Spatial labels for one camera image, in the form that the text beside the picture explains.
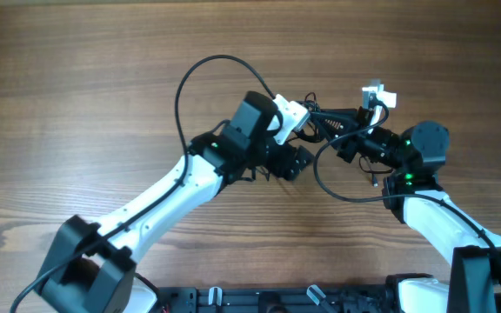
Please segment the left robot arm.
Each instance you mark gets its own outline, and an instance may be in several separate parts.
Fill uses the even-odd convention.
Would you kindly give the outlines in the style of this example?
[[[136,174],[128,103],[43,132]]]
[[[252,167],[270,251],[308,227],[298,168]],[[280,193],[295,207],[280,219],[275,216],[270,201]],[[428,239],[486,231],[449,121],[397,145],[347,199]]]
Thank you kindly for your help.
[[[34,291],[58,312],[152,312],[158,292],[137,277],[150,247],[196,207],[265,167],[292,180],[311,160],[288,144],[310,112],[277,95],[248,92],[234,117],[194,137],[173,169],[123,207],[89,223],[73,216],[61,225]]]

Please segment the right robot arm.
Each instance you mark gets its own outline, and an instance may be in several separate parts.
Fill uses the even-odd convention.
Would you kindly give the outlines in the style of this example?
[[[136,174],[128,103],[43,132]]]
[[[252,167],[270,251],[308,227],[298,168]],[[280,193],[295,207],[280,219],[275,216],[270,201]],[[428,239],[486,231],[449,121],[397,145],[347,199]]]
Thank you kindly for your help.
[[[449,131],[425,121],[398,135],[374,116],[364,108],[311,112],[319,137],[346,162],[361,156],[391,168],[379,201],[451,265],[450,281],[441,290],[421,286],[417,277],[399,281],[399,310],[501,312],[501,236],[464,213],[438,181]]]

